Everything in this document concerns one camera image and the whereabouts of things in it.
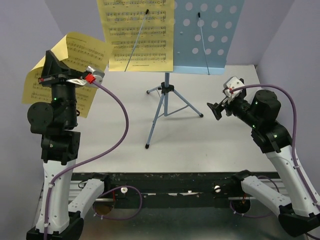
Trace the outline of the yellow sheet music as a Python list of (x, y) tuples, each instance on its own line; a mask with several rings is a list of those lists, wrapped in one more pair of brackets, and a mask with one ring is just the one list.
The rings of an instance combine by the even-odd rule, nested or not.
[[(87, 118), (97, 87), (81, 78), (86, 77), (87, 67), (92, 67), (103, 73), (112, 55), (113, 46), (92, 36), (73, 31), (67, 33), (50, 51), (59, 61), (61, 68), (45, 76), (56, 75), (60, 77), (62, 82), (75, 80), (76, 109), (80, 117)], [(26, 75), (22, 104), (49, 103), (52, 101), (50, 85), (39, 80), (45, 60), (46, 58), (43, 57)]]
[(172, 72), (175, 1), (99, 0), (104, 38), (113, 51), (113, 72)]

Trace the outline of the light blue music stand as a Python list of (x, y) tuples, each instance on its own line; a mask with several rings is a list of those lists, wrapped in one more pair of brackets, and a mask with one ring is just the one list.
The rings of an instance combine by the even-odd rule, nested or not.
[(244, 4), (243, 0), (176, 0), (173, 73), (223, 74)]

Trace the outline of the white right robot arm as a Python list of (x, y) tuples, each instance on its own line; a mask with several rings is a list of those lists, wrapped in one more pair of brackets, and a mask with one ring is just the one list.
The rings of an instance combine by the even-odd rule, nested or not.
[(236, 196), (246, 193), (260, 201), (277, 216), (291, 237), (307, 234), (320, 226), (320, 195), (297, 158), (293, 138), (277, 121), (281, 103), (267, 89), (258, 90), (251, 103), (245, 96), (243, 92), (233, 99), (226, 97), (207, 106), (217, 120), (225, 111), (227, 116), (234, 115), (251, 127), (253, 141), (275, 167), (287, 196), (261, 183), (248, 170), (234, 176), (236, 180), (230, 183), (230, 191)]

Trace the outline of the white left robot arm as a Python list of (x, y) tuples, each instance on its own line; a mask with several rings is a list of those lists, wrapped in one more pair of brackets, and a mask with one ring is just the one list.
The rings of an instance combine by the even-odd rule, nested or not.
[(111, 185), (101, 179), (88, 181), (80, 194), (69, 201), (72, 167), (80, 146), (77, 123), (76, 88), (97, 81), (104, 73), (88, 66), (85, 71), (68, 67), (48, 50), (38, 83), (51, 90), (51, 102), (30, 106), (27, 119), (30, 131), (41, 135), (44, 187), (40, 215), (36, 225), (26, 233), (28, 240), (78, 240), (84, 219), (96, 197), (107, 197)]

